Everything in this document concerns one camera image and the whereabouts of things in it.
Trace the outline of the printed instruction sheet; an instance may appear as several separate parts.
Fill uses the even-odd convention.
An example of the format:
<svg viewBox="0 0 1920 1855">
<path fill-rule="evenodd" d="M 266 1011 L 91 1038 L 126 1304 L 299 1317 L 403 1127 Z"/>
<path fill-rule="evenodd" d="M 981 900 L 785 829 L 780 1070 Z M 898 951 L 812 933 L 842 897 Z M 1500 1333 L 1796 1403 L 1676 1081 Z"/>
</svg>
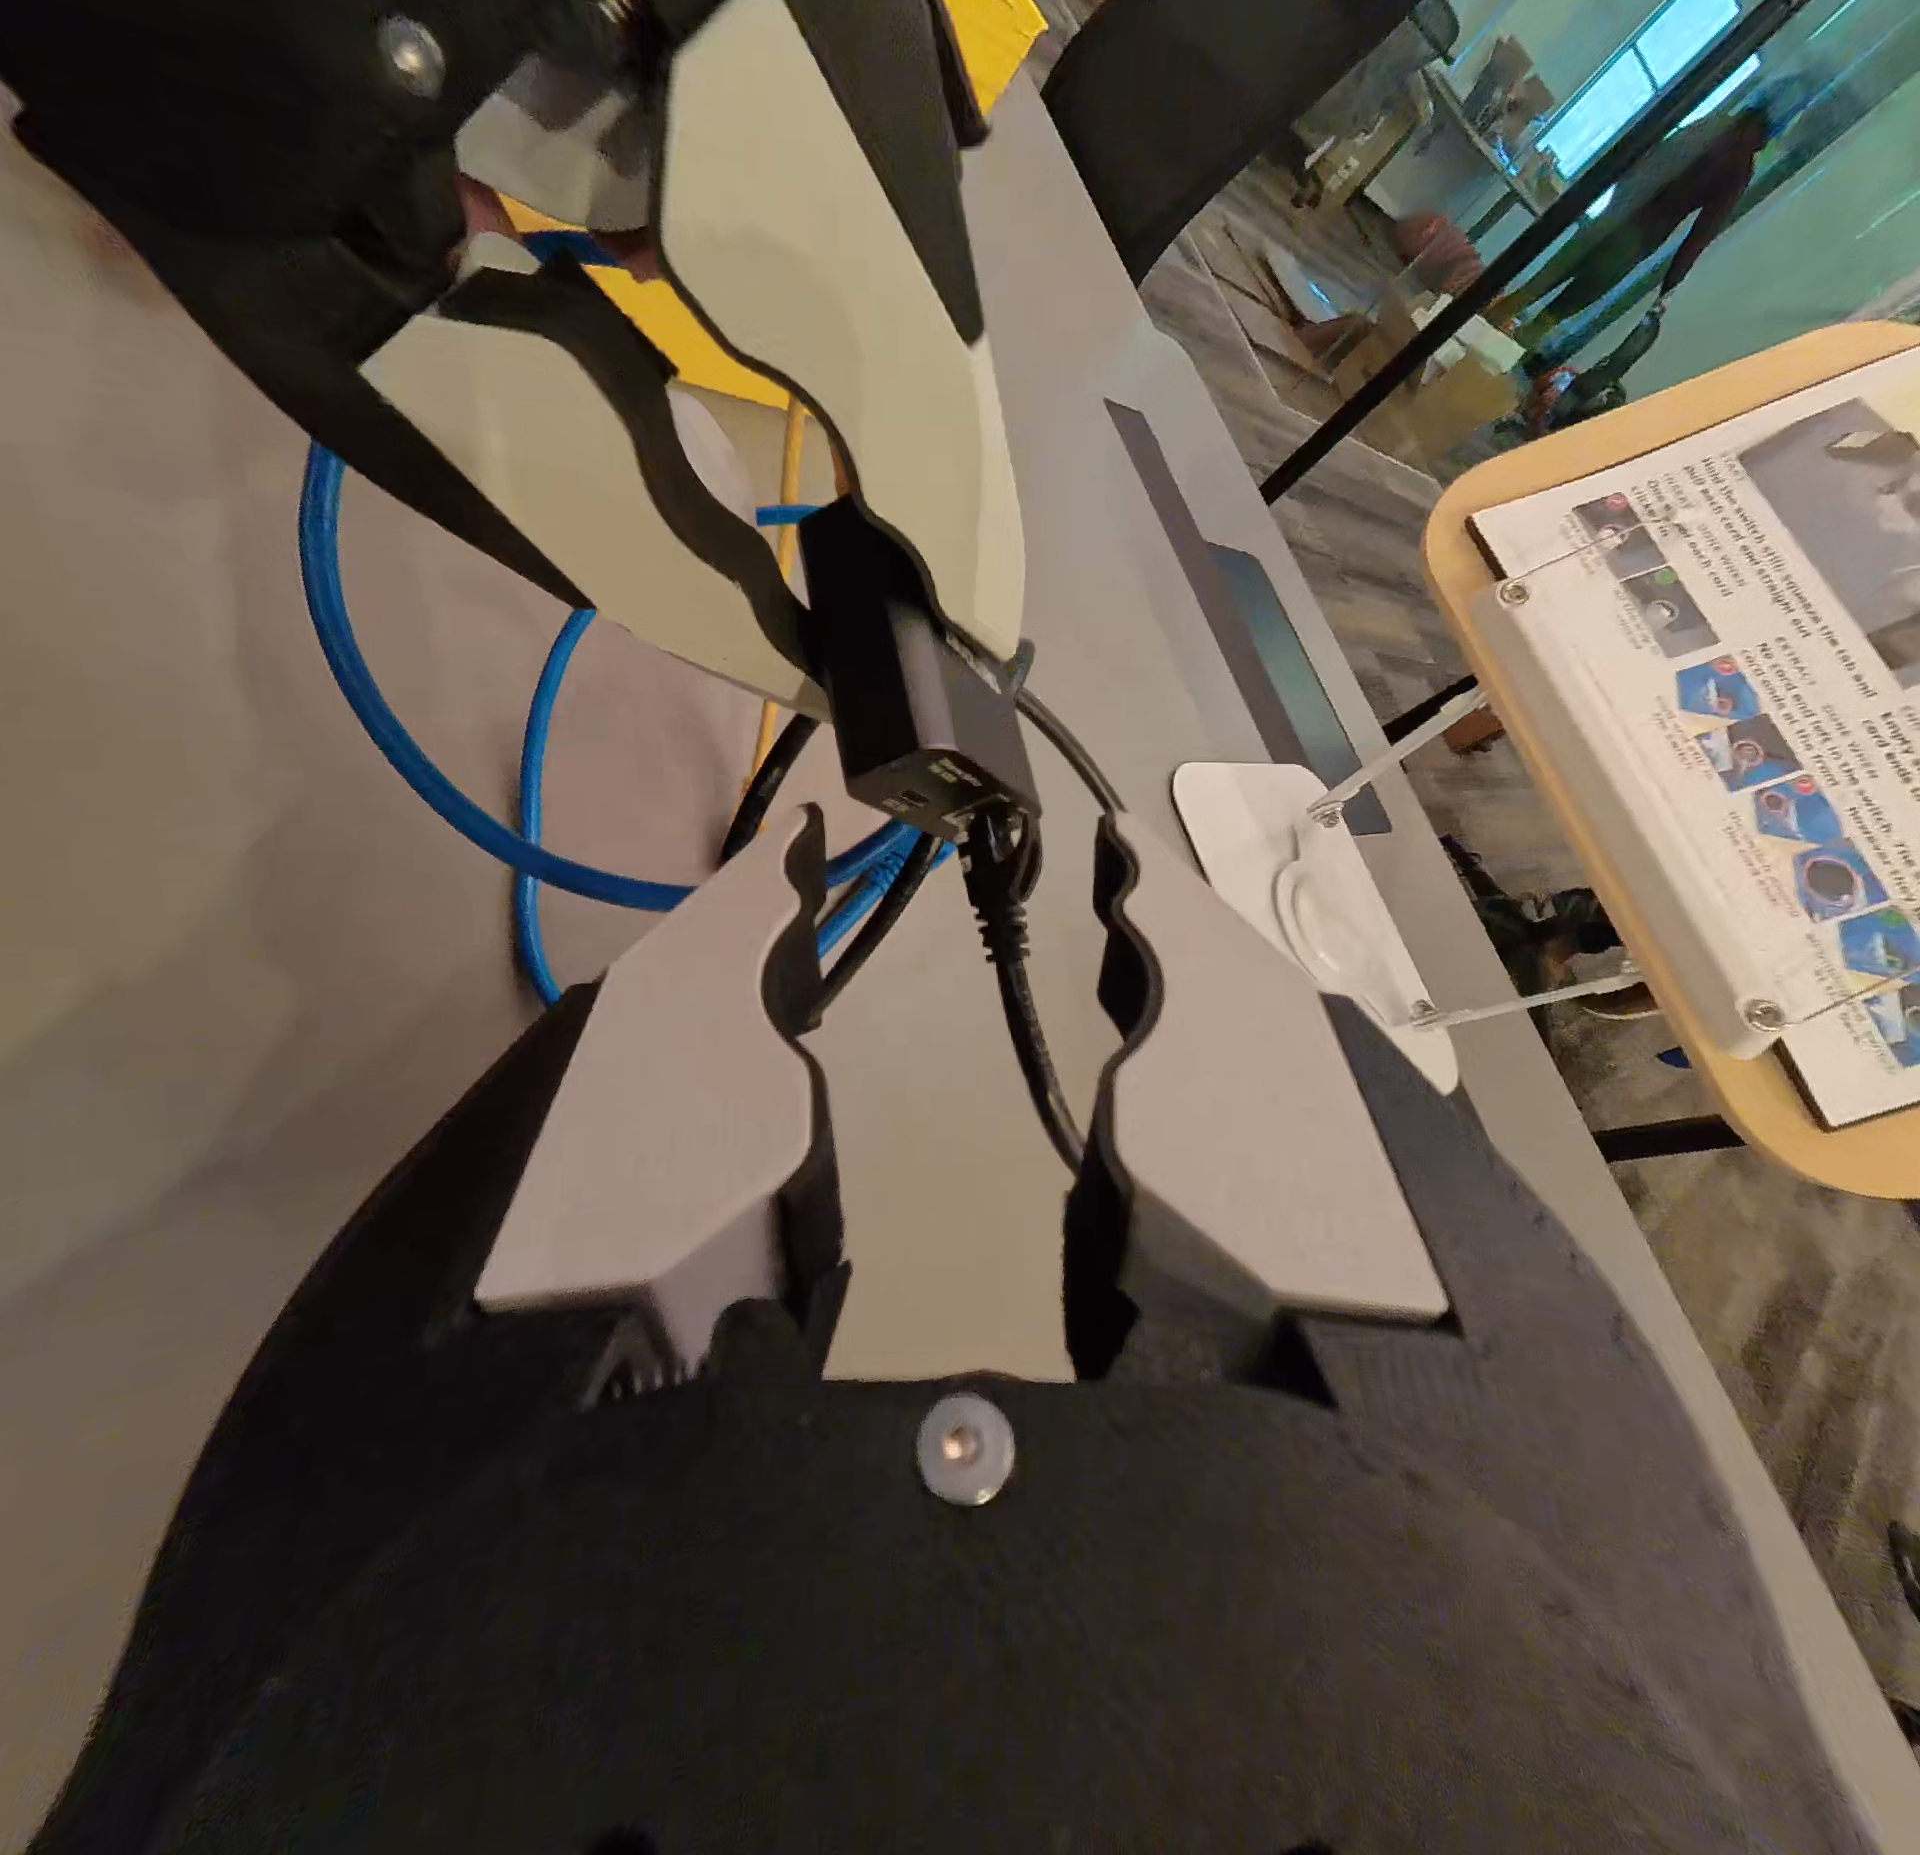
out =
<svg viewBox="0 0 1920 1855">
<path fill-rule="evenodd" d="M 1471 514 L 1521 700 L 1709 1045 L 1919 1098 L 1915 352 Z"/>
</svg>

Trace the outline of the black metal pole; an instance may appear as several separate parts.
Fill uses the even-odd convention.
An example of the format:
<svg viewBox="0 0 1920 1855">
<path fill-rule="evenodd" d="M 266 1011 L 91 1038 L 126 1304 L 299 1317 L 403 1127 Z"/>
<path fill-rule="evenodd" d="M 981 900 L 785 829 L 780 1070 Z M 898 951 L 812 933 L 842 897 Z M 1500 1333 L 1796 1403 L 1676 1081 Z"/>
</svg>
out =
<svg viewBox="0 0 1920 1855">
<path fill-rule="evenodd" d="M 1361 421 L 1377 412 L 1402 386 L 1416 379 L 1427 360 L 1440 347 L 1465 331 L 1471 318 L 1485 318 L 1493 301 L 1540 259 L 1561 236 L 1579 226 L 1593 200 L 1608 187 L 1618 187 L 1628 170 L 1644 158 L 1684 115 L 1713 94 L 1735 69 L 1751 54 L 1762 53 L 1798 13 L 1815 0 L 1760 0 L 1733 26 L 1717 32 L 1713 45 L 1699 50 L 1690 64 L 1661 89 L 1619 135 L 1579 172 L 1572 185 L 1493 259 L 1476 283 L 1461 289 L 1450 305 L 1418 326 L 1363 386 L 1352 390 L 1319 425 L 1316 425 L 1292 453 L 1285 458 L 1262 481 L 1259 496 L 1266 505 L 1297 487 L 1333 450 L 1358 433 Z"/>
</svg>

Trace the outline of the small black ethernet switch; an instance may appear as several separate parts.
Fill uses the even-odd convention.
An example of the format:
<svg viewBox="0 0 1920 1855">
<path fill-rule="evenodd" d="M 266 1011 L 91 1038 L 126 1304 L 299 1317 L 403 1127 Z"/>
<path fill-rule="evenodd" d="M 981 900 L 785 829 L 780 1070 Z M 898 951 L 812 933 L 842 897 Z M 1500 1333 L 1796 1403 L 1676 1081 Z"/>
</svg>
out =
<svg viewBox="0 0 1920 1855">
<path fill-rule="evenodd" d="M 854 496 L 801 523 L 806 650 L 852 796 L 960 843 L 1041 801 L 1011 670 L 933 607 L 915 557 Z"/>
</svg>

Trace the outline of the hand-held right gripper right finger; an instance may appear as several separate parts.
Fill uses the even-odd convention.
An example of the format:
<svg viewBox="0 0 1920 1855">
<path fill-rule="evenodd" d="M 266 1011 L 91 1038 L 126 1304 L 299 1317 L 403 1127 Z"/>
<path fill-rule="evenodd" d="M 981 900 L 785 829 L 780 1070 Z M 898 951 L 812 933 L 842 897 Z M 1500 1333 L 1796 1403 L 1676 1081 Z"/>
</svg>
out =
<svg viewBox="0 0 1920 1855">
<path fill-rule="evenodd" d="M 1099 1002 L 1119 1034 L 1066 1201 L 1066 1344 L 1249 1377 L 1297 1317 L 1450 1320 L 1326 995 L 1139 817 L 1102 815 Z"/>
</svg>

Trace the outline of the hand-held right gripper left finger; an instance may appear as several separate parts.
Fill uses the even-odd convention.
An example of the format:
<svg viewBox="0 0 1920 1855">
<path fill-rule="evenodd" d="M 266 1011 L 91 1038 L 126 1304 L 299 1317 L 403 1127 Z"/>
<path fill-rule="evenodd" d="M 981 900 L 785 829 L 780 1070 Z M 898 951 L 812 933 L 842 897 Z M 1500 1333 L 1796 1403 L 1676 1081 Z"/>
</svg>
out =
<svg viewBox="0 0 1920 1855">
<path fill-rule="evenodd" d="M 825 1070 L 826 835 L 793 806 L 602 978 L 476 1280 L 486 1313 L 624 1304 L 672 1375 L 724 1313 L 844 1286 Z"/>
</svg>

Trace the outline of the black office chair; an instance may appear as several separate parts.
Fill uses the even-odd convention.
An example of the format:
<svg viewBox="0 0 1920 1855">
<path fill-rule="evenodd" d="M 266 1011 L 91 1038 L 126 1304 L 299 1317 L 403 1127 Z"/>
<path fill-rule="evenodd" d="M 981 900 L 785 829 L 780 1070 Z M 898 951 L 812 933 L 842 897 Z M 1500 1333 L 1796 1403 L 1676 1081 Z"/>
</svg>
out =
<svg viewBox="0 0 1920 1855">
<path fill-rule="evenodd" d="M 1132 283 L 1422 0 L 1105 0 L 1043 104 Z"/>
</svg>

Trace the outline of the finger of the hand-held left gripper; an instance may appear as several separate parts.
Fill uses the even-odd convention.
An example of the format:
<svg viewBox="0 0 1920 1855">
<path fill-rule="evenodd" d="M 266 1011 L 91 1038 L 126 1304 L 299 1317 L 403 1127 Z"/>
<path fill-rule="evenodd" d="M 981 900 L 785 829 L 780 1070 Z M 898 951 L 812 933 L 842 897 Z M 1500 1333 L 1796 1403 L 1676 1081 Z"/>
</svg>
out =
<svg viewBox="0 0 1920 1855">
<path fill-rule="evenodd" d="M 568 253 L 471 253 L 363 378 L 612 624 L 825 718 L 804 604 L 688 450 L 674 365 Z"/>
<path fill-rule="evenodd" d="M 1021 640 L 1021 498 L 963 335 L 786 0 L 721 0 L 666 72 L 655 234 L 721 345 L 801 390 L 865 514 L 980 651 Z"/>
</svg>

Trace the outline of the yellow plastic bin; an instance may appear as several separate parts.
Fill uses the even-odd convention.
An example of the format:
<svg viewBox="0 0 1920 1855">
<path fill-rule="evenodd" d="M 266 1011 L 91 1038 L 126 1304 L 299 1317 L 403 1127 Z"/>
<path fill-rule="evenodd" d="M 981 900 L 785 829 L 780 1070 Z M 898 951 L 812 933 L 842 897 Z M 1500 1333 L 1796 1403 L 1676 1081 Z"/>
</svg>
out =
<svg viewBox="0 0 1920 1855">
<path fill-rule="evenodd" d="M 1034 0 L 943 0 L 943 5 L 975 102 L 981 115 L 991 117 L 1045 31 L 1045 20 Z M 513 234 L 538 253 L 574 257 L 612 305 L 674 365 L 688 389 L 775 411 L 786 407 L 789 393 L 727 355 L 724 345 L 696 323 L 695 308 L 674 283 L 644 275 L 632 259 L 611 251 L 585 232 L 525 200 L 506 197 L 505 211 Z"/>
</svg>

